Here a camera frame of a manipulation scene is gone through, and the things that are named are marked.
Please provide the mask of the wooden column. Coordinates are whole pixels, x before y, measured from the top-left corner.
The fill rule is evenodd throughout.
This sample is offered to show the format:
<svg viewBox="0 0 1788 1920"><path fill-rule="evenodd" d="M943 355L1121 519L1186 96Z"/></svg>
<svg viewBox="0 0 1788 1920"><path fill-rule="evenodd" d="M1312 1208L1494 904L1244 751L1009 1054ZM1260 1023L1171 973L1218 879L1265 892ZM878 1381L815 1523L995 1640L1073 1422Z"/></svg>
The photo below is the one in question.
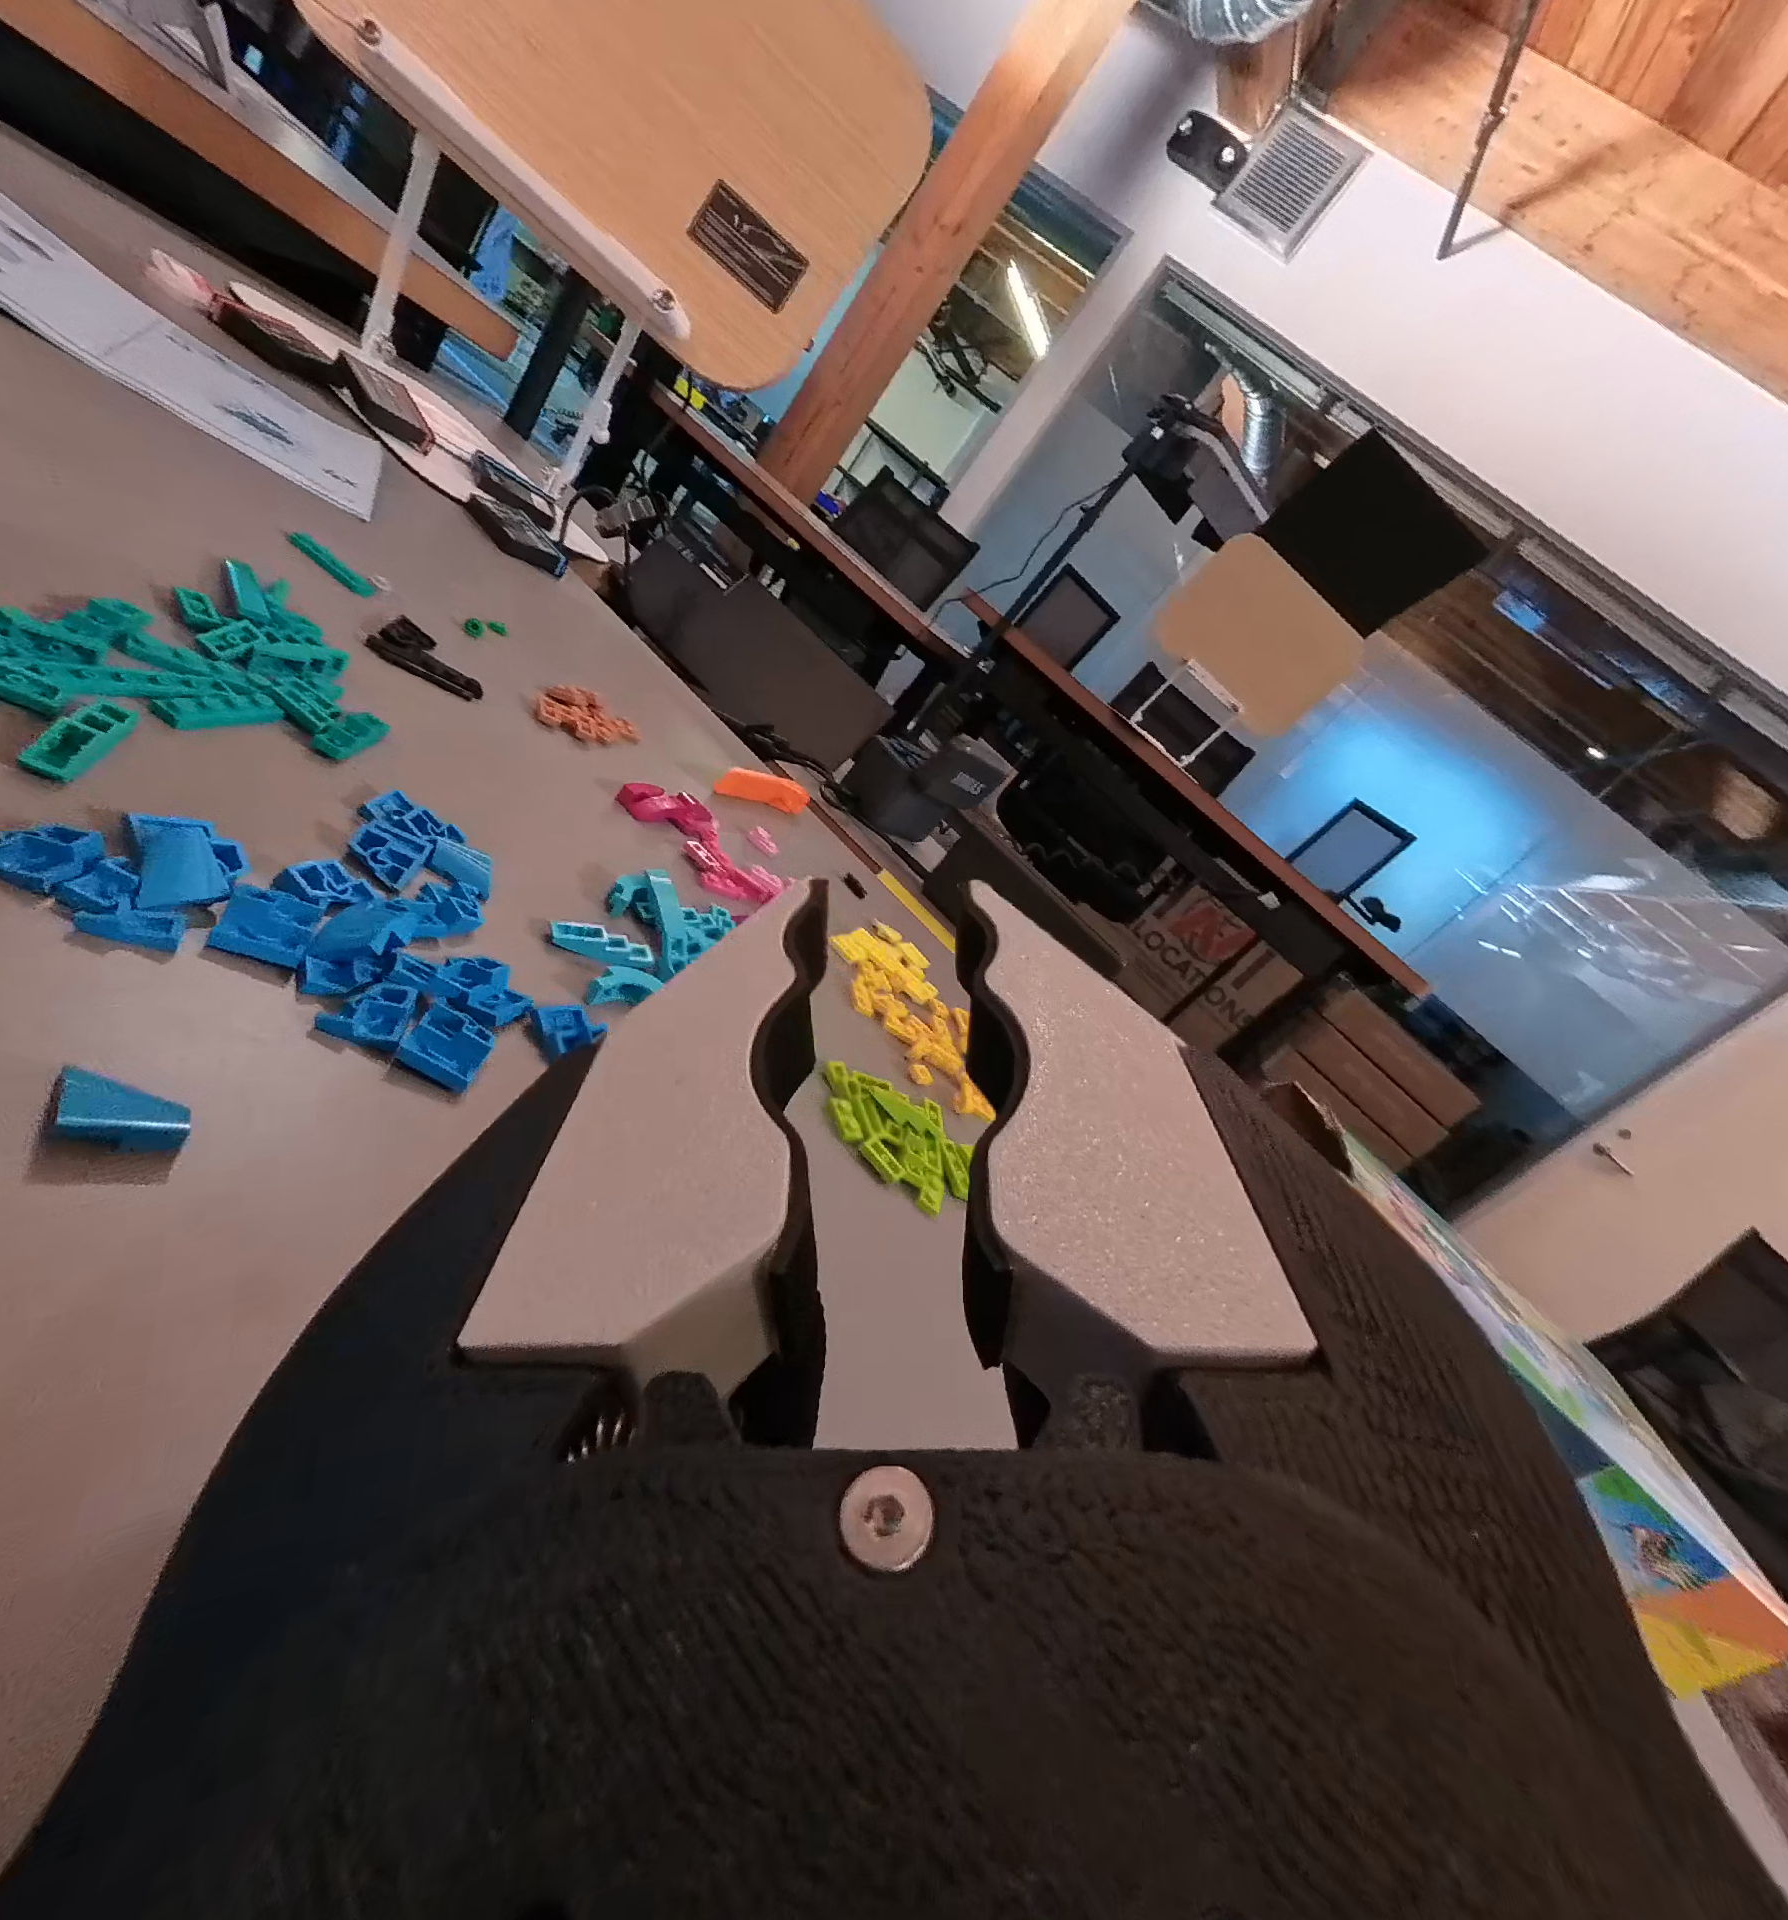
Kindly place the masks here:
<svg viewBox="0 0 1788 1920"><path fill-rule="evenodd" d="M762 446L762 469L812 503L895 377L1131 2L1032 2L1017 14L941 155Z"/></svg>

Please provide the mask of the pile of teal lego pieces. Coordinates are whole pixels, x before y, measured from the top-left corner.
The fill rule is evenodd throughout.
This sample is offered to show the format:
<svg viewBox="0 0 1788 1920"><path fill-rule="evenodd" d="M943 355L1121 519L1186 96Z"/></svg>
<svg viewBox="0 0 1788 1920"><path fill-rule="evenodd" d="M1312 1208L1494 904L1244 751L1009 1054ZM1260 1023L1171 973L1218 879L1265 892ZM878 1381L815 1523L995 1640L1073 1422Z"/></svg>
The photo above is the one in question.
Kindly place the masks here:
<svg viewBox="0 0 1788 1920"><path fill-rule="evenodd" d="M331 764L390 740L384 718L348 704L348 652L291 605L285 581L230 561L224 592L175 588L173 636L123 597L54 612L0 603L0 704L40 723L18 768L82 781L144 721L183 736L285 728Z"/></svg>

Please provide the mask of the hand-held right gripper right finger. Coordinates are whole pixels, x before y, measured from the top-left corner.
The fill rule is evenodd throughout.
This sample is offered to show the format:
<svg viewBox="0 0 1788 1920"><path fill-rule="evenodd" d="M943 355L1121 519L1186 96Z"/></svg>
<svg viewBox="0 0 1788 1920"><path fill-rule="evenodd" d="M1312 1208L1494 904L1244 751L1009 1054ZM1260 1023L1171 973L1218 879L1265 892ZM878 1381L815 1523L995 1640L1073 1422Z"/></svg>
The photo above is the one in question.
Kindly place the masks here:
<svg viewBox="0 0 1788 1920"><path fill-rule="evenodd" d="M1182 1043L986 882L962 895L975 1148L962 1299L1019 1444L1073 1386L1319 1358Z"/></svg>

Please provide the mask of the pile of cyan lego pieces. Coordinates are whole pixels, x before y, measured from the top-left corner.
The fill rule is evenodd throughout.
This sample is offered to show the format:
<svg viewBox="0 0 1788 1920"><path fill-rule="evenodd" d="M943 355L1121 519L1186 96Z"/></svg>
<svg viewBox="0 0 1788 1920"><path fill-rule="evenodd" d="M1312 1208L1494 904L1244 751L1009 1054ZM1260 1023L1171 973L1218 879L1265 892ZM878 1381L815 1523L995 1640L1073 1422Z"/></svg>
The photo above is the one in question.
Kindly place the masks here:
<svg viewBox="0 0 1788 1920"><path fill-rule="evenodd" d="M546 924L549 948L594 969L583 994L590 1009L642 1003L737 928L727 909L683 903L664 870L617 876L604 910L602 923Z"/></svg>

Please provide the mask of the pile of blue lego pieces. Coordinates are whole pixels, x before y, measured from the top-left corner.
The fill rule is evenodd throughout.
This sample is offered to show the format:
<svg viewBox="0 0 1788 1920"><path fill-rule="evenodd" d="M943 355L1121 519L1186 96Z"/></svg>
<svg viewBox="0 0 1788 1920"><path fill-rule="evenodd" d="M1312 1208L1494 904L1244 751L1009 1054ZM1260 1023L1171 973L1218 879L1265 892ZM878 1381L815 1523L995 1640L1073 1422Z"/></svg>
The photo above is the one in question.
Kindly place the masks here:
<svg viewBox="0 0 1788 1920"><path fill-rule="evenodd" d="M122 834L116 852L97 828L0 828L0 883L107 948L173 958L202 940L281 974L314 1003L316 1033L439 1091L470 1091L508 1032L547 1063L607 1033L584 1005L525 994L507 962L465 948L493 895L493 859L400 788L360 804L346 851L265 882L238 841L200 818L132 811Z"/></svg>

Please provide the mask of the small beige panel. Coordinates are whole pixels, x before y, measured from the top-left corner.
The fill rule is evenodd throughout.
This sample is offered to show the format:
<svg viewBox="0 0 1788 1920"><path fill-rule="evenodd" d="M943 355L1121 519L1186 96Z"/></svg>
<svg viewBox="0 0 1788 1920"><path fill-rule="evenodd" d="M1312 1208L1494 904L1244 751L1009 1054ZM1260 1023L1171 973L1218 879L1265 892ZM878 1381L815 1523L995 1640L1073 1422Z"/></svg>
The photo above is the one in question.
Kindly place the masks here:
<svg viewBox="0 0 1788 1920"><path fill-rule="evenodd" d="M1363 636L1258 533L1227 539L1163 595L1150 635L1263 737L1292 731L1366 662Z"/></svg>

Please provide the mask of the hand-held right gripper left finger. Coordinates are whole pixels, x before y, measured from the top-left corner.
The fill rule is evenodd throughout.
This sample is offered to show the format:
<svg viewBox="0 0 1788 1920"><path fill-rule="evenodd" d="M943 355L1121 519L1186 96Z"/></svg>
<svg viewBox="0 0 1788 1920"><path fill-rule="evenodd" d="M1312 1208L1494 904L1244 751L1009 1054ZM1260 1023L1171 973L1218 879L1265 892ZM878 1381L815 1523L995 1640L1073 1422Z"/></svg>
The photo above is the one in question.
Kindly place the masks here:
<svg viewBox="0 0 1788 1920"><path fill-rule="evenodd" d="M467 1312L484 1365L573 1363L639 1399L712 1382L743 1437L813 1444L825 1371L808 1152L828 883L786 886L594 1050Z"/></svg>

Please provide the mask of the wooden panel on white stand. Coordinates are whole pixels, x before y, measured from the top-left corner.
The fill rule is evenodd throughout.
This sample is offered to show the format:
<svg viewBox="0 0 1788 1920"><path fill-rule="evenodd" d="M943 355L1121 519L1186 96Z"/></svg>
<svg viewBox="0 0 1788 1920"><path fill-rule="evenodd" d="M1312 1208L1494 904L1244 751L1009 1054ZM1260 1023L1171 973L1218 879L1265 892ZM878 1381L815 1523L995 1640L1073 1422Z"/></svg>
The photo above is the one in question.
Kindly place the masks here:
<svg viewBox="0 0 1788 1920"><path fill-rule="evenodd" d="M363 338L384 348L439 156L546 238L621 330L552 489L568 499L651 340L763 388L907 204L928 94L856 2L303 2L416 133Z"/></svg>

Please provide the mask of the long wooden desk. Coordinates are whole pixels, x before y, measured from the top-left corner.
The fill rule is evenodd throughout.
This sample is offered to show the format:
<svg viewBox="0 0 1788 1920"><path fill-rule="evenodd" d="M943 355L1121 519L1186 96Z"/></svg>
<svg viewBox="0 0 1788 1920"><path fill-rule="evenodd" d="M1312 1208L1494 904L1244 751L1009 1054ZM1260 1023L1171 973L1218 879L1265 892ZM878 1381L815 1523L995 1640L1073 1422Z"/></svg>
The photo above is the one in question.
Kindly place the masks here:
<svg viewBox="0 0 1788 1920"><path fill-rule="evenodd" d="M710 420L703 420L668 386L651 386L646 398L666 426L687 437L695 455L714 468L751 510L777 523L786 539L794 539L812 561L840 577L883 622L897 628L907 650L923 664L917 693L901 696L895 704L899 721L917 718L925 709L925 695L943 690L952 673L975 668L970 654L964 654L925 612L836 535L831 520L793 499L737 444L718 437ZM1140 766L1148 781L1166 782L1180 804L1194 809L1213 837L1215 859L1227 860L1233 871L1248 878L1252 888L1266 892L1277 913L1288 915L1299 904L1342 948L1341 971L1361 981L1388 981L1409 996L1427 992L1427 981L1410 963L1379 943L1338 900L1328 897L1305 876L1299 876L1290 859L1271 851L1256 833L1196 785L1129 718L1077 684L1073 673L1057 665L1023 633L1007 628L989 601L975 597L973 608L983 636L992 642L989 654L997 660L991 669L973 669L976 693L1017 712L1049 709L1049 723L1077 728L1083 746L1108 747L1112 766L1121 770Z"/></svg>

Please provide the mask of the black lego pieces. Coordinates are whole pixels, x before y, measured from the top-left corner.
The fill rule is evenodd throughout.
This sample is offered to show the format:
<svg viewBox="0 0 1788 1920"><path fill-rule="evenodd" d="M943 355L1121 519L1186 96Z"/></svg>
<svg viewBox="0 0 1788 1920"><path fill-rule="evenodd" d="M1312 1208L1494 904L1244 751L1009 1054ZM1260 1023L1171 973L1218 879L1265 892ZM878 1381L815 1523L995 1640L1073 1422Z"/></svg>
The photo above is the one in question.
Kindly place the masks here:
<svg viewBox="0 0 1788 1920"><path fill-rule="evenodd" d="M364 647L428 685L465 702L484 699L481 684L439 654L439 642L405 616L393 616L364 636Z"/></svg>

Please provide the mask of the silver air duct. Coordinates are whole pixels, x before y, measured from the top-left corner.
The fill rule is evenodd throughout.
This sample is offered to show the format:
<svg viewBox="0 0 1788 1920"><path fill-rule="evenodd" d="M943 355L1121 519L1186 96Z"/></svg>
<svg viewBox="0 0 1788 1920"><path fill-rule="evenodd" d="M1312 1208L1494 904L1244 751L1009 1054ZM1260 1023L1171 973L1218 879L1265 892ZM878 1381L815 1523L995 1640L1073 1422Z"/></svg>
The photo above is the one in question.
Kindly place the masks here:
<svg viewBox="0 0 1788 1920"><path fill-rule="evenodd" d="M1282 96L1328 34L1338 2L1139 2L1136 13L1206 52L1224 96Z"/></svg>

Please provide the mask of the black small device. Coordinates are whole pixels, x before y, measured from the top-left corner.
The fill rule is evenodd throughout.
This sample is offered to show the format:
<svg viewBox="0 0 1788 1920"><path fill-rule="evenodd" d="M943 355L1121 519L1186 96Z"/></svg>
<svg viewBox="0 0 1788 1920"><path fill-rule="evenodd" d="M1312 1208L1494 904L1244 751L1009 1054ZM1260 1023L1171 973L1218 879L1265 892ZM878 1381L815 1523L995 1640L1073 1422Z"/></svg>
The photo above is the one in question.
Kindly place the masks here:
<svg viewBox="0 0 1788 1920"><path fill-rule="evenodd" d="M555 537L555 509L541 485L484 451L467 459L465 512L498 550L520 564L563 578L570 566Z"/></svg>

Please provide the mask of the pile of lime lego pieces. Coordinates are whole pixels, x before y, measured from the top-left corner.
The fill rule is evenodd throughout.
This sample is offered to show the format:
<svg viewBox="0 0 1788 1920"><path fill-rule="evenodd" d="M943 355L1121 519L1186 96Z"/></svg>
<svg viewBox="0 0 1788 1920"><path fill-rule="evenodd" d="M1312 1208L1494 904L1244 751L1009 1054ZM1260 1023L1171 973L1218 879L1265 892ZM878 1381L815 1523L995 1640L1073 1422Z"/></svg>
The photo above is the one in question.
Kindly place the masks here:
<svg viewBox="0 0 1788 1920"><path fill-rule="evenodd" d="M821 1077L836 1139L881 1184L909 1189L931 1217L949 1199L967 1200L973 1148L948 1137L934 1101L909 1100L892 1083L845 1063L823 1063Z"/></svg>

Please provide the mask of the white air vent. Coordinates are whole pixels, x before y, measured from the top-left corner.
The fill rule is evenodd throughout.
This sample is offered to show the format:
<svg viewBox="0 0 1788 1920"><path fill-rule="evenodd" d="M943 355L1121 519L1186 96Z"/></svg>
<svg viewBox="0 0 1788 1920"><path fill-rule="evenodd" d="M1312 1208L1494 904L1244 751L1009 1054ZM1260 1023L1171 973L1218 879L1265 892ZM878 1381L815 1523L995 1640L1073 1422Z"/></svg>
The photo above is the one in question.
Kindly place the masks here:
<svg viewBox="0 0 1788 1920"><path fill-rule="evenodd" d="M1213 197L1213 211L1288 264L1359 174L1370 148L1330 117L1288 102Z"/></svg>

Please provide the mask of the pile of pink lego pieces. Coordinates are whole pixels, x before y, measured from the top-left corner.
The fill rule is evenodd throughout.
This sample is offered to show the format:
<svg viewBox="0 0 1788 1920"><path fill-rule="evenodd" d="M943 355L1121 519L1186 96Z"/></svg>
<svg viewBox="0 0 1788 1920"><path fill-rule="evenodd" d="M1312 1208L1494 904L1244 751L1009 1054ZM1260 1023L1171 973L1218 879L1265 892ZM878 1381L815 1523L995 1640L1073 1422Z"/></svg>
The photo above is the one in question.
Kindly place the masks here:
<svg viewBox="0 0 1788 1920"><path fill-rule="evenodd" d="M671 828L681 837L683 856L699 883L721 900L759 907L784 894L786 882L763 865L743 865L725 848L714 811L687 793L653 782L628 781L615 804L636 821Z"/></svg>

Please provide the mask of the dark flat device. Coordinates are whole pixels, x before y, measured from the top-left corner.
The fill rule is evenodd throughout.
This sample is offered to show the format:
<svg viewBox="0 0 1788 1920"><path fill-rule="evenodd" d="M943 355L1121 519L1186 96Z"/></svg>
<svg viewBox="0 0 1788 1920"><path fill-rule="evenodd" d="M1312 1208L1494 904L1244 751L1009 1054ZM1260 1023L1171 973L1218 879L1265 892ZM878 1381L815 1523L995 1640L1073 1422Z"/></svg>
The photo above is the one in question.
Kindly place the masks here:
<svg viewBox="0 0 1788 1920"><path fill-rule="evenodd" d="M351 401L360 420L381 437L411 446L417 453L428 453L433 448L434 437L426 416L414 392L402 379L349 351L342 351L338 357L338 386L342 395Z"/></svg>

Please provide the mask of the blue wedge lego brick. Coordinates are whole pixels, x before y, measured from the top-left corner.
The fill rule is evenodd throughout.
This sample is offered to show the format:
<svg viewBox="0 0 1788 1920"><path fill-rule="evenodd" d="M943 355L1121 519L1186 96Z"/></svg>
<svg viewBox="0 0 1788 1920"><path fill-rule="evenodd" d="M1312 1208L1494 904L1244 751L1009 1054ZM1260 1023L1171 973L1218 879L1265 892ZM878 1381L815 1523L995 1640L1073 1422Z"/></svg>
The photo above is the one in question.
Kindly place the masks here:
<svg viewBox="0 0 1788 1920"><path fill-rule="evenodd" d="M181 1101L65 1065L54 1083L46 1135L123 1153L173 1156L186 1148L192 1124L192 1108Z"/></svg>

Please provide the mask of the pile of yellow lego pieces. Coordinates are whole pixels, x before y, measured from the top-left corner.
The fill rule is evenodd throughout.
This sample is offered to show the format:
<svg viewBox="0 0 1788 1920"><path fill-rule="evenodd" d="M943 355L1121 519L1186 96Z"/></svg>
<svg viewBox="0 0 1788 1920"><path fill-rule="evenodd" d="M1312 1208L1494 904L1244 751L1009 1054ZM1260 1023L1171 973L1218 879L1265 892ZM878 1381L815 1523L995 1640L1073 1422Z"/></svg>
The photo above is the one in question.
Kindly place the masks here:
<svg viewBox="0 0 1788 1920"><path fill-rule="evenodd" d="M928 976L927 956L889 924L828 935L854 1013L899 1054L907 1091L927 1091L955 1117L991 1123L997 1108L970 1072L973 1013Z"/></svg>

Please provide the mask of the printed instruction sheet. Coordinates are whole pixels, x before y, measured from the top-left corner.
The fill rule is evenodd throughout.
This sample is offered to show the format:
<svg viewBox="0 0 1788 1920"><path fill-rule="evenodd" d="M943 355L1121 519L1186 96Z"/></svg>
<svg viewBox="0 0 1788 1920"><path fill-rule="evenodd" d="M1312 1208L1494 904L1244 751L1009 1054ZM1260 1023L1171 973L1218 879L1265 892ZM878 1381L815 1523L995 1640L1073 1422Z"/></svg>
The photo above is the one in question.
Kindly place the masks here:
<svg viewBox="0 0 1788 1920"><path fill-rule="evenodd" d="M374 515L376 441L307 408L123 290L3 193L0 311L343 515Z"/></svg>

